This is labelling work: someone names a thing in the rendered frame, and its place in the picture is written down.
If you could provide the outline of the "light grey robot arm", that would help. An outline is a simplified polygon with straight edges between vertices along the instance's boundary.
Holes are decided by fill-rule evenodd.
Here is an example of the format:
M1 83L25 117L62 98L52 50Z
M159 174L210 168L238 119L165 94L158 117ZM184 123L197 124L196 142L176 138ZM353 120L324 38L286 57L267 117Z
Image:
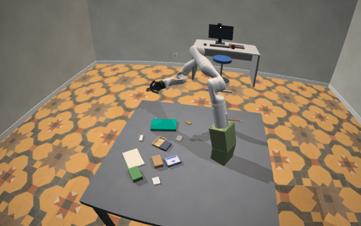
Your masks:
M204 56L204 48L193 45L190 48L189 53L193 60L184 65L183 69L176 75L177 79L174 77L164 79L163 82L165 82L165 88L169 90L169 87L172 85L184 84L187 81L185 76L188 75L192 68L197 64L203 74L213 78L207 80L207 87L209 90L215 127L219 129L226 128L229 124L225 98L224 96L215 94L224 91L226 89L226 84L220 74L215 70L212 63Z

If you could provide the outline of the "beige flat board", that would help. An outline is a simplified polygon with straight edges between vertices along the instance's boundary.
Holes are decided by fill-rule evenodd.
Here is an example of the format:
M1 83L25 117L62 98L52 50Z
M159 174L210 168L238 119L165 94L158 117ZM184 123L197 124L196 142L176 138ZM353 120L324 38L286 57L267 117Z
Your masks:
M141 165L145 165L144 161L142 160L142 157L140 156L140 153L138 152L138 149L127 151L123 153L123 156L127 163L128 168L134 167L136 165L137 167Z

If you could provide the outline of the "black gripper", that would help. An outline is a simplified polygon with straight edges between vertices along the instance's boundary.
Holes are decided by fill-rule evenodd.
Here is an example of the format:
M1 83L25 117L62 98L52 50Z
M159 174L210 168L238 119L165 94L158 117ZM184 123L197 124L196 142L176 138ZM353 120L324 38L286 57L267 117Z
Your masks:
M155 84L153 85L153 83L155 83ZM146 91L147 92L152 91L153 93L159 94L159 91L164 89L164 88L165 88L165 83L163 82L163 80L160 80L158 82L153 80L152 83L150 84L150 87L147 88ZM157 91L154 92L153 90L157 90Z

